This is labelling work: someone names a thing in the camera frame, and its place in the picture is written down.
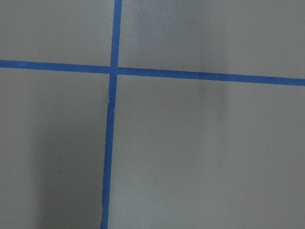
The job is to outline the blue tape strip lengthwise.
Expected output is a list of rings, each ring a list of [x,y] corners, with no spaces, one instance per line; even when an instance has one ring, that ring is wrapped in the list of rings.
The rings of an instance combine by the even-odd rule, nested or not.
[[[109,101],[107,107],[107,123],[105,135],[105,154],[102,181],[102,219],[100,228],[108,228],[110,187],[111,187],[111,169],[112,169],[112,147],[114,132],[114,116],[116,106],[117,75],[120,47],[122,1],[114,2],[113,25],[112,25],[112,48],[109,77]]]

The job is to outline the blue tape strip crosswise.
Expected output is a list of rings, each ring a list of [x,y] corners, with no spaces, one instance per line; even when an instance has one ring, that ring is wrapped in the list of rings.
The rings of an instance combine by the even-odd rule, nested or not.
[[[109,66],[67,64],[67,63],[1,60],[0,66],[1,68],[27,69],[27,70],[61,71],[61,72],[76,72],[76,73],[102,73],[102,74],[117,73],[118,75],[130,75],[130,76],[194,79],[194,80],[209,80],[209,81],[239,82],[239,83],[262,83],[262,84],[289,85],[289,86],[305,85],[305,80],[299,78],[156,70],[156,69],[141,69],[141,68],[128,68],[128,67],[119,67],[116,70],[113,70]]]

